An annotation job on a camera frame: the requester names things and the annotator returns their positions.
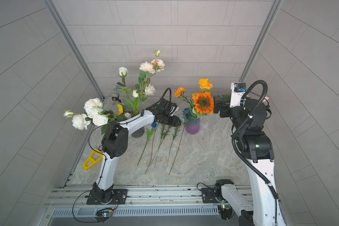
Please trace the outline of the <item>dark blue rose vase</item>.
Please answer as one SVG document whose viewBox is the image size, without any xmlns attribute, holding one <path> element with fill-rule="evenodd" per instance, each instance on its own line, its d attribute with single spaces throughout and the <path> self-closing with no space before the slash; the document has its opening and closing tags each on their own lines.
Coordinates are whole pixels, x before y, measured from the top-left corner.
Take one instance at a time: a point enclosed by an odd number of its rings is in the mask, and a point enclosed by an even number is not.
<svg viewBox="0 0 339 226">
<path fill-rule="evenodd" d="M 186 125 L 186 122 L 188 121 L 188 118 L 189 118 L 189 108 L 185 108 L 183 110 L 183 116 L 179 118 L 181 120 L 181 126 L 177 127 L 175 129 L 175 133 L 173 134 L 172 141 L 175 140 L 175 138 L 178 136 L 178 133 L 181 131 L 181 136 L 180 136 L 180 139 L 179 139 L 179 145 L 178 145 L 178 148 L 176 150 L 176 154 L 175 154 L 175 157 L 173 159 L 173 163 L 172 163 L 172 166 L 170 168 L 169 174 L 171 173 L 171 171 L 173 169 L 173 166 L 175 164 L 176 158 L 178 156 L 178 152 L 179 152 L 179 149 L 180 149 L 182 137 L 183 137 L 183 134 L 184 134 L 184 131 L 185 131 L 185 125 Z"/>
</svg>

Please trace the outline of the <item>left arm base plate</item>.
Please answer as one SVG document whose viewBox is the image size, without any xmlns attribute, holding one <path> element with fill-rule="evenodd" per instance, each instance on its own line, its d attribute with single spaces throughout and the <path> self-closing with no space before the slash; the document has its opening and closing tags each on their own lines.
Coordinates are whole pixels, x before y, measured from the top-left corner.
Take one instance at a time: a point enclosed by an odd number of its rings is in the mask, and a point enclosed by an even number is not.
<svg viewBox="0 0 339 226">
<path fill-rule="evenodd" d="M 115 205 L 125 204 L 128 189 L 109 189 L 108 191 L 99 191 L 92 189 L 89 195 L 86 195 L 87 205 Z"/>
</svg>

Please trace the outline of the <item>blue purple glass vase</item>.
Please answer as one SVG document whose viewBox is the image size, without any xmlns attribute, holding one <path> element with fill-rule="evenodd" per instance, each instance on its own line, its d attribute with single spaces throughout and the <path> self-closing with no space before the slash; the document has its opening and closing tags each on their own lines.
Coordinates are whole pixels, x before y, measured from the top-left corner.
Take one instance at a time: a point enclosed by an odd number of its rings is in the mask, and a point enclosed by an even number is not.
<svg viewBox="0 0 339 226">
<path fill-rule="evenodd" d="M 186 116 L 185 130 L 188 134 L 194 135 L 200 131 L 200 119 L 192 115 Z"/>
</svg>

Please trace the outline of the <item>white rose bouquet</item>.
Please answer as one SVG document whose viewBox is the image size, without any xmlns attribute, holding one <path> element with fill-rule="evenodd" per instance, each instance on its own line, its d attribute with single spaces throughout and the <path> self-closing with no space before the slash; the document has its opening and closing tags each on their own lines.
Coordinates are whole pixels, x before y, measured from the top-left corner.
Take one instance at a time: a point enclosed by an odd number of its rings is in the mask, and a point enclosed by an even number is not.
<svg viewBox="0 0 339 226">
<path fill-rule="evenodd" d="M 71 118 L 72 126 L 77 130 L 87 130 L 88 126 L 93 124 L 105 129 L 109 123 L 125 121 L 131 117 L 131 114 L 123 113 L 118 115 L 112 110 L 105 110 L 104 104 L 99 98 L 92 98 L 85 102 L 83 114 L 76 114 L 73 111 L 65 111 L 64 117 Z"/>
</svg>

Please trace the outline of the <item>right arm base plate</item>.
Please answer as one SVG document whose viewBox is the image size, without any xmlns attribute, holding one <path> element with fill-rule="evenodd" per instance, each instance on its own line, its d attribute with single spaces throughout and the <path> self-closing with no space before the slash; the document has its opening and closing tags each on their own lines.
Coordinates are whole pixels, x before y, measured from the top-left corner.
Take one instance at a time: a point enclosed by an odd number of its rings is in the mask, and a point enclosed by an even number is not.
<svg viewBox="0 0 339 226">
<path fill-rule="evenodd" d="M 228 203 L 228 201 L 222 196 L 220 187 L 203 187 L 201 188 L 202 202 L 203 203 Z"/>
</svg>

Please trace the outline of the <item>small blue tulip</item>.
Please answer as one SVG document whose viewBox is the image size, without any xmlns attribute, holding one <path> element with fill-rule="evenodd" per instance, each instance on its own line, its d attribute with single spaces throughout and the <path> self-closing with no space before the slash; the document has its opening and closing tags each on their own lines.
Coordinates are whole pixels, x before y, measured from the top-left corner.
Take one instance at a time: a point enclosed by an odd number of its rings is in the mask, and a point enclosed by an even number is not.
<svg viewBox="0 0 339 226">
<path fill-rule="evenodd" d="M 142 153 L 141 153 L 141 156 L 140 156 L 140 158 L 139 158 L 139 160 L 138 160 L 138 163 L 137 163 L 137 166 L 139 166 L 139 164 L 140 164 L 140 162 L 141 162 L 141 160 L 142 160 L 142 157 L 143 157 L 143 155 L 144 155 L 144 152 L 145 152 L 145 150 L 146 150 L 146 147 L 147 147 L 147 144 L 148 144 L 148 142 L 149 142 L 149 140 L 150 140 L 150 138 L 152 137 L 152 135 L 155 133 L 155 131 L 156 131 L 156 127 L 157 127 L 157 123 L 156 122 L 153 122 L 152 124 L 151 124 L 151 130 L 149 129 L 149 128 L 147 128 L 147 131 L 146 131 L 146 143 L 145 143 L 145 146 L 144 146 L 144 148 L 143 148 L 143 151 L 142 151 Z"/>
</svg>

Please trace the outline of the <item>dark blue rose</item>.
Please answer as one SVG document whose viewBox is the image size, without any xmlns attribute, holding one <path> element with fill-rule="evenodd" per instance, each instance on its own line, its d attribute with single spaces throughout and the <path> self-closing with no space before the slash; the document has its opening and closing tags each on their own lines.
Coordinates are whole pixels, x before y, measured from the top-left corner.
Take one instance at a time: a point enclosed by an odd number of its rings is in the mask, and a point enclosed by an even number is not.
<svg viewBox="0 0 339 226">
<path fill-rule="evenodd" d="M 156 136 L 156 131 L 157 131 L 157 128 L 154 128 L 154 131 L 152 133 L 151 156 L 150 156 L 150 161 L 149 161 L 149 164 L 147 166 L 147 169 L 146 169 L 145 173 L 148 172 L 148 170 L 149 170 L 149 168 L 152 165 L 153 160 L 154 160 L 154 147 L 153 146 L 154 146 L 154 139 L 155 139 L 155 136 Z"/>
</svg>

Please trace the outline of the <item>dark red glass vase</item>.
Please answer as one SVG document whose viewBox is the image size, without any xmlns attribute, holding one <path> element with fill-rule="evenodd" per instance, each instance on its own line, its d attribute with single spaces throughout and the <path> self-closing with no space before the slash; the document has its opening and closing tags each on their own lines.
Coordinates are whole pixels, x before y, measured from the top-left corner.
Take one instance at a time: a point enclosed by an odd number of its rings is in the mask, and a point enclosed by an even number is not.
<svg viewBox="0 0 339 226">
<path fill-rule="evenodd" d="M 134 138 L 139 138 L 141 136 L 143 136 L 145 133 L 145 129 L 142 127 L 140 129 L 138 129 L 137 131 L 135 131 L 134 133 L 131 134 L 132 137 Z"/>
</svg>

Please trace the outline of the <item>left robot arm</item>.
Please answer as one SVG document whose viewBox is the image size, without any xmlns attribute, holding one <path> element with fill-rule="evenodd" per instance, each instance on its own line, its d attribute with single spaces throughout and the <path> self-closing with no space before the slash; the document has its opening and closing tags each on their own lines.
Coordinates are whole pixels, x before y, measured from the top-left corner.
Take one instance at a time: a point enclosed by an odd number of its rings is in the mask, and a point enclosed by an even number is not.
<svg viewBox="0 0 339 226">
<path fill-rule="evenodd" d="M 176 104 L 171 104 L 167 110 L 158 105 L 149 107 L 129 120 L 108 126 L 102 139 L 104 159 L 99 177 L 93 184 L 90 195 L 95 197 L 98 202 L 110 202 L 113 196 L 115 170 L 120 157 L 127 150 L 129 136 L 154 122 L 160 122 L 172 127 L 180 126 L 179 117 L 174 115 L 178 108 Z"/>
</svg>

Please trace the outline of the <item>pink roses stem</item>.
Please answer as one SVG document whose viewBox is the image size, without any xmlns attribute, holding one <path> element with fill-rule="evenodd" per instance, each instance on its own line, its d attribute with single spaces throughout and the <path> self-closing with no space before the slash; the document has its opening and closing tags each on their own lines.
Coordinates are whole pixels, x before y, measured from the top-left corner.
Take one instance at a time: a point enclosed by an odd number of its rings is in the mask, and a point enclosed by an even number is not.
<svg viewBox="0 0 339 226">
<path fill-rule="evenodd" d="M 231 99 L 231 93 L 230 94 L 226 94 L 226 95 L 217 95 L 217 98 L 221 101 L 227 101 Z M 265 99 L 263 100 L 264 103 L 269 104 L 269 97 L 265 97 Z"/>
</svg>

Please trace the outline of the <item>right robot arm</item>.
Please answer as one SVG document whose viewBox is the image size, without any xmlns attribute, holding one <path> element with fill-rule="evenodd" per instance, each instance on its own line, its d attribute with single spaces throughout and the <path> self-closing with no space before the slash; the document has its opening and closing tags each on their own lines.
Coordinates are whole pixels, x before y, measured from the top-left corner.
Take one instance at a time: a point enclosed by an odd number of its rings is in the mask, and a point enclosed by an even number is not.
<svg viewBox="0 0 339 226">
<path fill-rule="evenodd" d="M 226 179 L 216 181 L 216 198 L 229 204 L 241 226 L 284 226 L 275 183 L 275 153 L 263 131 L 265 121 L 272 115 L 266 99 L 268 85 L 264 80 L 257 80 L 250 87 L 234 82 L 231 91 L 229 101 L 215 101 L 214 113 L 230 118 L 233 124 L 231 144 L 246 164 L 252 203 Z"/>
</svg>

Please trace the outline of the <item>light blue carnation stem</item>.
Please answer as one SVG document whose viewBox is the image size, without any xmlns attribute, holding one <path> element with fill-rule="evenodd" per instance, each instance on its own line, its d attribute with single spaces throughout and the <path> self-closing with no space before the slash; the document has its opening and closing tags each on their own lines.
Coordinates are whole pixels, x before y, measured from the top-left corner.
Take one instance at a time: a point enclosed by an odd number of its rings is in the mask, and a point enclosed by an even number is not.
<svg viewBox="0 0 339 226">
<path fill-rule="evenodd" d="M 175 140 L 176 137 L 179 135 L 179 131 L 180 131 L 180 126 L 176 127 L 175 130 L 174 130 L 174 133 L 172 134 L 172 141 L 171 141 L 170 148 L 169 148 L 169 154 L 168 154 L 168 159 L 167 159 L 167 166 L 166 166 L 166 168 L 168 168 L 169 160 L 170 160 L 171 149 L 172 149 L 174 140 Z"/>
<path fill-rule="evenodd" d="M 156 151 L 156 153 L 155 153 L 155 163 L 154 163 L 155 166 L 156 166 L 156 163 L 157 163 L 157 159 L 158 159 L 158 154 L 159 154 L 159 151 L 160 151 L 160 147 L 161 147 L 161 145 L 162 145 L 164 139 L 168 136 L 171 127 L 172 127 L 172 126 L 170 126 L 170 125 L 162 124 L 162 127 L 161 127 L 160 142 L 159 142 L 159 146 L 158 146 L 158 148 L 157 148 L 157 151 Z"/>
</svg>

